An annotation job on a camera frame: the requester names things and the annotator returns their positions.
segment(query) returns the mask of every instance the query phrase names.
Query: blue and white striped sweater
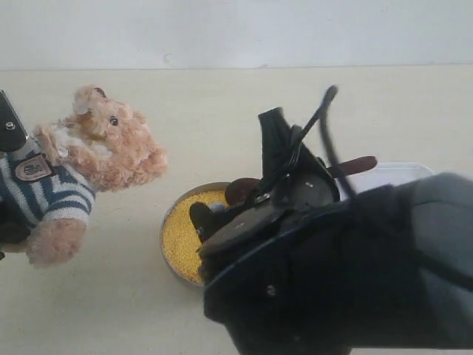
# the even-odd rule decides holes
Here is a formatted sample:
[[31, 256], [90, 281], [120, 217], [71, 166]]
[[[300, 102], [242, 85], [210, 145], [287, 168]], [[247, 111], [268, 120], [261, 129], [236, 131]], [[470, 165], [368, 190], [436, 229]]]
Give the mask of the blue and white striped sweater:
[[[38, 145], [22, 154], [24, 159], [38, 152]], [[30, 229], [39, 222], [73, 218], [89, 223], [89, 216], [95, 202], [95, 191], [84, 177], [70, 166], [55, 166], [55, 175], [36, 182], [15, 179], [15, 168], [20, 163], [11, 155], [0, 158], [0, 202]]]

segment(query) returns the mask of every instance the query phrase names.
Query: white container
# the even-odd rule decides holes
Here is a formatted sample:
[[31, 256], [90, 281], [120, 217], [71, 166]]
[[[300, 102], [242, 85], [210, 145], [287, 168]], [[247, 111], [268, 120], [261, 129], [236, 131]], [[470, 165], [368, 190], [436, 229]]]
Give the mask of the white container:
[[[402, 185], [414, 180], [427, 178], [432, 176], [434, 171], [419, 163], [394, 162], [394, 163], [378, 163], [378, 165], [360, 174], [348, 176], [349, 182], [353, 185], [357, 192], [362, 192], [382, 185]], [[341, 199], [346, 198], [340, 184]]]

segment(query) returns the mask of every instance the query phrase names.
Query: metal tin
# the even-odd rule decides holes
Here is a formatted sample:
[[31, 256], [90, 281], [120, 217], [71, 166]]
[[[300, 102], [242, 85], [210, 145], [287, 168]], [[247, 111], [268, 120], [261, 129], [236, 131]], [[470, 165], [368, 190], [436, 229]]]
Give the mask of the metal tin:
[[195, 187], [193, 188], [192, 190], [189, 190], [187, 191], [185, 194], [181, 195], [177, 200], [175, 200], [175, 202], [172, 204], [172, 206], [168, 209], [168, 211], [166, 212], [166, 214], [164, 215], [164, 218], [163, 218], [163, 223], [161, 224], [161, 230], [160, 230], [160, 248], [161, 248], [161, 254], [163, 255], [163, 258], [164, 260], [166, 261], [166, 265], [169, 267], [169, 269], [171, 270], [172, 274], [183, 284], [183, 285], [186, 285], [188, 287], [191, 287], [193, 289], [202, 289], [202, 285], [200, 285], [199, 283], [195, 283], [193, 281], [190, 281], [188, 279], [186, 279], [183, 275], [181, 275], [177, 270], [174, 269], [174, 267], [172, 266], [172, 263], [169, 261], [169, 259], [167, 258], [166, 256], [166, 253], [164, 252], [163, 250], [163, 230], [164, 230], [164, 225], [166, 224], [168, 218], [169, 218], [169, 215], [172, 213], [172, 211], [174, 210], [174, 208], [179, 204], [181, 203], [183, 200], [191, 197], [191, 196], [195, 196], [195, 195], [198, 195], [198, 194], [201, 194], [203, 192], [210, 192], [210, 191], [222, 191], [222, 190], [225, 190], [227, 188], [227, 186], [229, 185], [230, 183], [226, 183], [226, 182], [216, 182], [216, 183], [207, 183], [205, 185], [201, 185], [201, 186], [198, 186], [198, 187]]

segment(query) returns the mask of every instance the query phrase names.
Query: striped sweater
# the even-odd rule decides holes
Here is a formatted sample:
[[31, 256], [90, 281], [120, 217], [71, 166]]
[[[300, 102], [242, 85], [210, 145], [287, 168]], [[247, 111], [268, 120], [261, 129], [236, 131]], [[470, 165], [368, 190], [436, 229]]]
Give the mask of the striped sweater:
[[[28, 165], [28, 160], [34, 157], [45, 162], [38, 143], [30, 141], [23, 152], [0, 158], [0, 203], [6, 203], [18, 222], [30, 229], [41, 221], [62, 218], [88, 224], [95, 202], [94, 189], [70, 166], [50, 167], [50, 176], [27, 180], [41, 170], [38, 165]], [[23, 180], [18, 179], [18, 171], [23, 174]]]

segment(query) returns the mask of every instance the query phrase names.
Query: teddy bear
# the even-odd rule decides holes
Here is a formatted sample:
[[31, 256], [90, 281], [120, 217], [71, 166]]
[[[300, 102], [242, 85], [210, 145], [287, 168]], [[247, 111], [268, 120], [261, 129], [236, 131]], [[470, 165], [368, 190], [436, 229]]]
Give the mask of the teddy bear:
[[168, 167], [145, 117], [99, 86], [79, 88], [72, 110], [39, 124], [23, 148], [0, 158], [0, 203], [30, 231], [0, 251], [24, 252], [35, 267], [76, 255], [97, 193], [150, 183]]

